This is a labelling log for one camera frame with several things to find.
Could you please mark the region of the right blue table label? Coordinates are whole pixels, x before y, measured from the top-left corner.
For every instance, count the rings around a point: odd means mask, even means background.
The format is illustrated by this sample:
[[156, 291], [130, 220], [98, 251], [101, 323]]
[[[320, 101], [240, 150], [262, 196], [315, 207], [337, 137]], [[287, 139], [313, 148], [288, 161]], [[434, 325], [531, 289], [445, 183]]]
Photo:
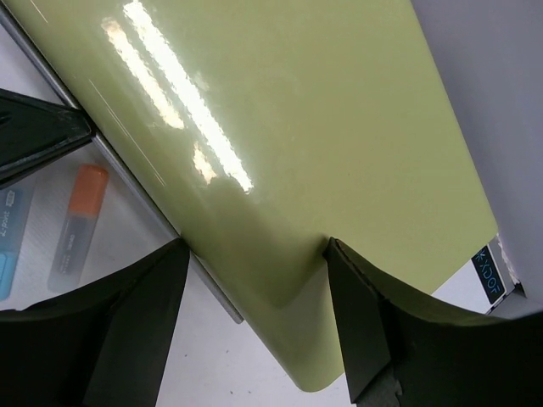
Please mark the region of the right blue table label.
[[506, 289], [489, 247], [482, 247], [471, 261], [487, 299], [494, 305], [506, 294]]

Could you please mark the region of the blue capped lead tube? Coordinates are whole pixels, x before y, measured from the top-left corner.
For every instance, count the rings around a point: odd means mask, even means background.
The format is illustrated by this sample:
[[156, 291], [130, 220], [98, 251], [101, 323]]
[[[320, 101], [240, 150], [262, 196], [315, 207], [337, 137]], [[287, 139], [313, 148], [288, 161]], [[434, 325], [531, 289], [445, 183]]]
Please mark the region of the blue capped lead tube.
[[11, 292], [33, 191], [23, 183], [1, 190], [1, 300]]

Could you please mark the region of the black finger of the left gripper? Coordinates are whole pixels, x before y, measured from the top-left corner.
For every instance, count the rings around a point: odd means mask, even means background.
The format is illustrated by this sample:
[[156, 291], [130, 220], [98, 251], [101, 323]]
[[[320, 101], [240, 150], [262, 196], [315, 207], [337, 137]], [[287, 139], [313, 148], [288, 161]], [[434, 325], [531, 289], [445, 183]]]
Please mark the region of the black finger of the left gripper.
[[1, 91], [1, 182], [15, 183], [92, 140], [79, 109]]

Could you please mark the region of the orange capped lead tube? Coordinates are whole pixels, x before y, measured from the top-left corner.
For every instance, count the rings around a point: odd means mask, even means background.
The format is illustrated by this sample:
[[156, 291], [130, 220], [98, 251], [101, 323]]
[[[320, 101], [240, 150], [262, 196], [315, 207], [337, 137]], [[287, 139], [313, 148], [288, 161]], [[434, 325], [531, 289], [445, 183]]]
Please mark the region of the orange capped lead tube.
[[48, 277], [49, 291], [67, 293], [78, 287], [108, 182], [109, 173], [101, 166], [79, 168]]

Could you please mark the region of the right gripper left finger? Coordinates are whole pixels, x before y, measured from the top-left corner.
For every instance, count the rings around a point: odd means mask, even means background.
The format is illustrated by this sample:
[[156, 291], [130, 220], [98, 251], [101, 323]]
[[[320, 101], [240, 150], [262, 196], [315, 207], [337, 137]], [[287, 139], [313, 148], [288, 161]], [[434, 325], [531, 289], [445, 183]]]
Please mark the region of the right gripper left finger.
[[1, 313], [3, 406], [154, 406], [188, 273], [175, 239], [74, 291]]

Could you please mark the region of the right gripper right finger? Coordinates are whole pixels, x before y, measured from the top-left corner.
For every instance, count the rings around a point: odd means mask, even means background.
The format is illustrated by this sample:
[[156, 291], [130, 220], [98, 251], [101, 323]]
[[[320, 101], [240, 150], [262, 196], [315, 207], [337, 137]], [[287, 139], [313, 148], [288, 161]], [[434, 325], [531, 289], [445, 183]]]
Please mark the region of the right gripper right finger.
[[481, 315], [325, 251], [350, 401], [357, 406], [539, 406], [542, 315]]

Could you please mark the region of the green metal tool chest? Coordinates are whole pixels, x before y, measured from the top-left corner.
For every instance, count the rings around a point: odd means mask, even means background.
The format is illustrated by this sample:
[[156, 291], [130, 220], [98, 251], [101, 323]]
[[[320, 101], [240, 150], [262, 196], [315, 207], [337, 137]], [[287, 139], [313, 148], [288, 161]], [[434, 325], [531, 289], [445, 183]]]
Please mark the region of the green metal tool chest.
[[498, 228], [408, 1], [8, 1], [294, 383], [343, 371], [330, 237], [420, 291]]

